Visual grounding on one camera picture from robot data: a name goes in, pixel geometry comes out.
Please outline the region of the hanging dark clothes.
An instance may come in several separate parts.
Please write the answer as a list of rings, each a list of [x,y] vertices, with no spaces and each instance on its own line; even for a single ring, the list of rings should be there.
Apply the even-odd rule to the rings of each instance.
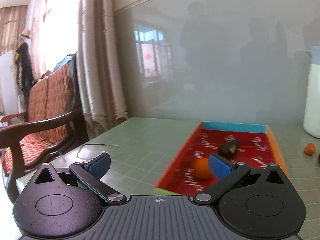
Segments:
[[[16,82],[23,95],[28,98],[30,90],[34,85],[34,77],[31,67],[31,59],[29,55],[29,46],[23,42],[16,50],[17,59],[15,64],[17,67]]]

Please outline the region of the wooden cushioned bench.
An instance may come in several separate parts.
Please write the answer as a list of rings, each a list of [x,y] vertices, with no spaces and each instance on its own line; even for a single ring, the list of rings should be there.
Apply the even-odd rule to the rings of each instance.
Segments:
[[[1,129],[2,174],[8,198],[20,194],[16,180],[88,141],[76,55],[30,90],[27,117]]]

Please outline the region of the white grey thermos jug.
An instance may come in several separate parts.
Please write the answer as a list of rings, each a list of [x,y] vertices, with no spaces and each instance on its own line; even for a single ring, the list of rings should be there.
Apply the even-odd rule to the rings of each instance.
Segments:
[[[310,70],[306,95],[303,128],[311,136],[319,138],[320,114],[320,71],[319,71],[319,46],[313,46],[306,51],[310,57]]]

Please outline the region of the straw hat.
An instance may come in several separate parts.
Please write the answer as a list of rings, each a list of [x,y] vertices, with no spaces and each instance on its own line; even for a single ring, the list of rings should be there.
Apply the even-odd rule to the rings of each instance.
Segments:
[[[30,39],[31,31],[27,28],[25,28],[21,33],[20,37]]]

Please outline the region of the orange tangerine in box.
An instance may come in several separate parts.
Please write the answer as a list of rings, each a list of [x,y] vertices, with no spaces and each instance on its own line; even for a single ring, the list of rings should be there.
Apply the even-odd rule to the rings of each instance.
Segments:
[[[208,158],[197,158],[193,162],[193,175],[200,180],[207,180],[214,178],[214,174],[209,169]]]

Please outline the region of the beige lace curtain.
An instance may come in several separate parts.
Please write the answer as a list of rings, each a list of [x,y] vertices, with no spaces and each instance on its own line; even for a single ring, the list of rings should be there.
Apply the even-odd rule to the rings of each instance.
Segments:
[[[112,0],[80,0],[76,59],[82,111],[93,139],[128,119]]]

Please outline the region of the colourful cardboard box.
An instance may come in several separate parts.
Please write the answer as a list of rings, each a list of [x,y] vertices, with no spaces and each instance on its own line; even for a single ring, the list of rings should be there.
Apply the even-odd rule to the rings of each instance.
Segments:
[[[155,193],[193,197],[216,183],[218,178],[209,170],[209,156],[233,140],[240,145],[230,158],[231,163],[244,162],[251,168],[265,168],[275,163],[287,172],[280,148],[267,125],[203,121],[159,178]]]

